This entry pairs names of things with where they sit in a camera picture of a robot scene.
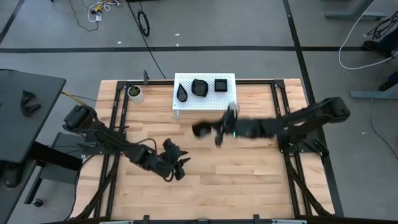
wooden table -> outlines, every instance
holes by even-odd
[[[290,110],[306,107],[299,79],[286,79]],[[101,82],[96,111],[103,123],[109,124],[116,80]],[[171,140],[192,159],[184,165],[186,176],[180,181],[165,182],[152,172],[142,170],[121,157],[118,170],[112,219],[252,219],[293,218],[292,202],[283,155],[276,139],[233,139],[225,137],[217,148],[214,135],[197,139],[192,124],[201,119],[219,119],[223,112],[182,111],[176,120],[172,111],[172,85],[141,86],[145,100],[129,102],[126,125],[127,139],[137,142],[154,138],[159,153],[162,143]],[[240,117],[275,117],[271,88],[264,85],[237,85]],[[278,91],[280,105],[282,97]],[[116,124],[120,121],[118,111]],[[315,153],[302,153],[302,164],[308,188],[317,200],[333,213],[322,161]],[[98,188],[103,156],[95,156],[82,168],[72,216],[78,215]],[[296,186],[300,210],[304,211],[300,189]],[[103,197],[104,215],[108,193]]]

yellow cable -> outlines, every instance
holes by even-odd
[[[83,103],[81,100],[79,100],[78,98],[72,96],[70,93],[68,93],[67,91],[62,91],[62,94],[69,96],[70,98],[74,99],[76,102],[78,102],[80,105],[86,105],[85,103]]]

gray floor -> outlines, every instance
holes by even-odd
[[[86,0],[86,5],[94,0]],[[326,10],[351,9],[358,1],[289,0],[301,46],[339,46],[354,20],[327,20]],[[16,1],[0,0],[0,30]],[[81,24],[87,22],[81,1],[72,0]],[[154,47],[265,45],[293,46],[284,7],[280,0],[161,0],[143,2],[150,19],[148,44]],[[131,4],[136,11],[138,5]],[[390,16],[398,8],[394,0],[376,1],[372,7]],[[362,21],[347,46],[359,46],[363,34],[378,22]],[[67,0],[25,0],[1,48],[143,47],[132,16],[123,5],[103,13],[95,32],[76,25]],[[347,217],[398,220],[398,162],[372,132],[369,100],[352,100],[350,90],[372,90],[380,69],[383,82],[398,69],[395,60],[364,70],[348,71],[338,65],[337,52],[304,52],[315,98],[342,97],[351,117],[347,122],[326,125],[325,134],[336,182]],[[238,78],[301,78],[296,53],[278,51],[154,52],[167,78],[175,72],[235,73]],[[343,63],[358,66],[381,60],[371,52],[343,52]],[[162,78],[147,52],[0,54],[0,68],[52,75],[67,79],[65,90],[95,98],[101,80]],[[61,131],[62,119],[74,102],[61,96],[38,140],[50,144]],[[395,101],[374,102],[376,129],[394,149],[397,143]],[[73,202],[73,186],[43,182],[35,208],[18,204],[9,223],[54,222],[66,217]]]

caster wheel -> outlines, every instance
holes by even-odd
[[[39,207],[41,207],[43,205],[43,201],[41,201],[40,199],[34,198],[33,202],[31,203],[31,205],[34,205],[37,208],[39,208]]]

white perforated platform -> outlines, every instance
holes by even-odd
[[[204,80],[209,85],[206,97],[195,96],[191,91],[192,81],[194,79]],[[215,92],[214,80],[227,79],[227,92]],[[178,84],[184,87],[188,93],[186,102],[180,102],[177,99]],[[176,73],[174,78],[174,98],[173,110],[176,111],[178,119],[178,111],[183,110],[226,110],[230,103],[236,101],[236,84],[235,74],[233,73]]]

